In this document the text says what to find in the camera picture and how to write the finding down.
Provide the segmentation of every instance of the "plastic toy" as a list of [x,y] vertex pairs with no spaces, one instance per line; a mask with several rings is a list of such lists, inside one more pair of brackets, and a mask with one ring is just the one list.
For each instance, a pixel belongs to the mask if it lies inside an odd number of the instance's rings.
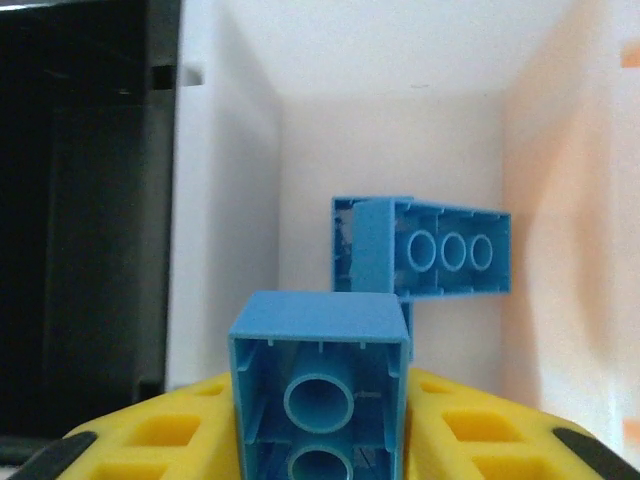
[[402,478],[409,335],[395,295],[258,292],[229,339],[245,480]]
[[508,293],[508,213],[414,200],[333,200],[334,291],[395,293],[401,301]]

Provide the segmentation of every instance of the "white surface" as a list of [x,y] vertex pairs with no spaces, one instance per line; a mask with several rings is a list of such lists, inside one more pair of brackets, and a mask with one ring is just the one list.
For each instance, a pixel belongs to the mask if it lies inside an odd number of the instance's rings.
[[502,89],[572,0],[232,3],[277,89],[312,97]]
[[[334,195],[415,195],[499,208],[501,97],[288,101],[280,287],[330,288]],[[496,392],[500,299],[419,303],[415,365]]]
[[174,178],[167,387],[228,369],[226,334],[277,288],[281,110],[220,2],[186,2]]
[[505,387],[637,464],[622,422],[640,417],[640,71],[621,69],[620,52],[640,11],[576,5],[507,96]]

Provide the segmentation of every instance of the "blue duplo brick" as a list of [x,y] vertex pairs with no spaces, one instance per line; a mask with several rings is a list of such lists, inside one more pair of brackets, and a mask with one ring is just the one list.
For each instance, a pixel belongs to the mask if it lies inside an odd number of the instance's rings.
[[257,292],[229,331],[245,480],[401,480],[409,333],[393,294]]
[[411,197],[333,200],[334,291],[401,302],[511,290],[508,213]]

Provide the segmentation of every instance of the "black panel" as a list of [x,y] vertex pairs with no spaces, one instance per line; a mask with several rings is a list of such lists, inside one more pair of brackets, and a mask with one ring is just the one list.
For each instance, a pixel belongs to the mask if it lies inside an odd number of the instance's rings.
[[38,438],[0,437],[0,465],[22,465],[50,443]]
[[0,10],[0,457],[157,394],[166,350],[180,1],[19,2],[39,5]]
[[115,402],[96,414],[133,394],[143,121],[143,107],[56,115],[44,380],[70,398],[92,392]]

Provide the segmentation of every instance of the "circular tube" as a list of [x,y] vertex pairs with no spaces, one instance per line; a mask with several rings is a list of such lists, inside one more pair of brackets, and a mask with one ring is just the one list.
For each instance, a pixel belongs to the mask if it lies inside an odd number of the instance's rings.
[[291,480],[351,480],[353,467],[338,452],[304,449],[289,462]]
[[457,232],[450,232],[440,237],[440,261],[442,266],[450,272],[457,272],[464,265],[467,257],[467,248]]
[[436,261],[436,241],[426,230],[404,235],[399,246],[406,264],[415,272],[426,272]]
[[493,260],[493,245],[486,235],[467,238],[467,259],[469,265],[479,272],[485,271]]
[[310,433],[334,432],[353,414],[351,392],[333,378],[309,375],[290,383],[284,398],[288,417]]
[[284,410],[302,430],[331,433],[344,427],[353,415],[354,398],[348,352],[340,349],[324,353],[318,345],[302,345],[284,392]]

